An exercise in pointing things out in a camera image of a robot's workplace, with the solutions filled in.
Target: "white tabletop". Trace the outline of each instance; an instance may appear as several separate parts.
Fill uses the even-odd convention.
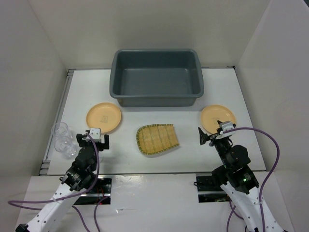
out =
[[[222,165],[214,147],[199,145],[200,112],[211,104],[229,108],[238,127],[252,127],[234,69],[203,69],[205,94],[190,107],[123,108],[122,121],[109,133],[110,149],[100,152],[101,174],[146,174],[211,172]],[[86,115],[101,102],[119,105],[109,94],[110,70],[75,71],[71,80],[61,121],[76,133],[89,129]],[[136,132],[145,125],[172,123],[180,146],[154,157],[143,155],[136,144]],[[239,131],[231,137],[233,143],[248,149],[252,170],[265,170],[256,136],[251,131]],[[48,174],[64,174],[72,159],[57,153],[51,145]]]
[[[261,183],[267,172],[254,173]],[[231,209],[224,203],[198,203],[195,174],[148,174],[112,177],[111,204],[101,205],[97,219],[104,232],[225,232]],[[50,199],[59,185],[57,176],[32,177],[25,200]],[[276,177],[272,175],[263,192],[274,218],[288,232],[293,227]],[[94,205],[78,205],[89,230],[97,231],[93,220]],[[27,223],[37,211],[21,209],[17,221]],[[230,232],[244,231],[245,224],[231,218]],[[57,232],[84,232],[74,209],[69,210]]]

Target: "woven placemat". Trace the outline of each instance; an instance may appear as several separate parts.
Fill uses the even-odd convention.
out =
[[[153,155],[179,145],[173,124],[152,124],[143,126],[136,133],[141,153]]]

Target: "purple cable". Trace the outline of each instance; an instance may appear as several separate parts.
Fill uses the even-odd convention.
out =
[[[274,165],[272,166],[272,168],[270,169],[269,173],[267,174],[266,178],[264,179],[261,187],[260,187],[260,192],[259,192],[259,201],[262,202],[262,192],[263,192],[263,188],[264,188],[264,185],[265,183],[267,182],[267,180],[269,179],[270,175],[274,172],[278,162],[279,162],[279,157],[280,157],[280,148],[279,148],[279,145],[277,143],[277,141],[268,133],[260,130],[260,129],[256,129],[256,128],[251,128],[251,127],[239,127],[239,128],[235,128],[235,129],[232,129],[232,130],[228,130],[228,131],[225,131],[223,133],[229,133],[229,132],[233,132],[233,131],[240,131],[240,130],[249,130],[249,131],[256,131],[256,132],[259,132],[259,133],[262,133],[264,135],[266,135],[269,139],[271,139],[275,146],[276,146],[276,149],[277,149],[277,157],[276,157],[276,160],[275,160],[275,163]],[[264,211],[263,211],[263,206],[262,204],[260,204],[260,208],[261,208],[261,216],[262,216],[262,226],[263,226],[263,232],[266,232],[266,229],[265,229],[265,218],[264,218]]]
[[[95,219],[95,224],[96,224],[96,227],[97,227],[98,232],[101,232],[101,230],[100,230],[100,228],[99,228],[99,226],[98,226],[98,222],[97,222],[97,208],[98,208],[98,206],[100,205],[100,203],[101,203],[103,200],[105,200],[106,198],[108,198],[108,197],[103,197],[103,198],[97,203],[97,205],[96,205],[96,207],[95,207],[95,211],[94,211],[94,213],[93,213],[93,218]]]
[[[92,185],[88,189],[86,189],[85,191],[82,191],[82,192],[79,192],[79,193],[76,193],[76,194],[73,194],[73,195],[70,195],[70,196],[65,196],[65,197],[57,198],[57,199],[55,199],[56,201],[61,201],[61,200],[68,199],[68,198],[71,198],[71,197],[77,197],[77,196],[80,196],[80,195],[82,195],[84,193],[87,193],[97,183],[99,169],[100,169],[100,160],[99,160],[99,157],[98,157],[98,149],[97,149],[96,143],[93,140],[93,138],[89,134],[87,134],[87,135],[88,135],[88,137],[90,138],[90,140],[92,142],[92,145],[93,145],[93,147],[95,149],[95,153],[96,153],[96,157],[97,157],[97,173],[96,173],[96,176],[95,176],[95,180],[92,183]],[[40,203],[51,203],[51,202],[54,202],[54,200],[47,200],[47,201],[16,201],[16,200],[12,200],[12,201],[8,201],[8,204],[10,204],[12,206],[15,206],[15,207],[19,207],[19,208],[31,209],[31,208],[26,207],[26,206],[17,205],[15,203],[21,203],[21,204],[23,204],[23,203],[26,203],[26,204],[40,204]]]
[[[20,207],[20,208],[23,208],[23,209],[30,209],[30,210],[42,210],[42,209],[40,209],[40,208],[32,208],[32,207],[26,207],[26,206],[22,206],[22,207]],[[83,224],[85,230],[86,230],[87,232],[90,232],[90,230],[89,230],[88,227],[86,226],[86,223],[85,223],[85,221],[84,221],[84,218],[83,218],[83,215],[81,214],[81,212],[80,212],[80,211],[78,210],[78,208],[76,208],[74,205],[72,206],[72,208],[75,209],[75,210],[77,211],[79,217],[81,218],[81,221],[82,221],[82,224]]]
[[[231,211],[231,213],[230,213],[230,216],[228,216],[227,224],[226,224],[226,232],[228,232],[228,226],[229,226],[229,224],[230,224],[231,217],[232,217],[233,213],[235,212],[235,208],[236,208],[236,206],[234,206],[234,207],[232,208],[232,211]]]
[[[76,212],[78,213],[79,217],[81,218],[82,224],[84,226],[84,228],[86,229],[87,232],[90,232],[90,230],[87,228],[86,223],[84,221],[83,215],[81,214],[81,212],[78,210],[78,208],[76,208],[74,205],[72,206],[73,209],[76,210]]]
[[[233,210],[232,200],[230,200],[230,207],[231,207],[231,210]],[[234,210],[234,214],[235,214],[238,218],[240,218],[240,219],[242,219],[242,220],[243,220],[243,217],[242,217],[242,216],[240,216],[238,213],[236,213],[236,211],[235,211],[235,210]]]

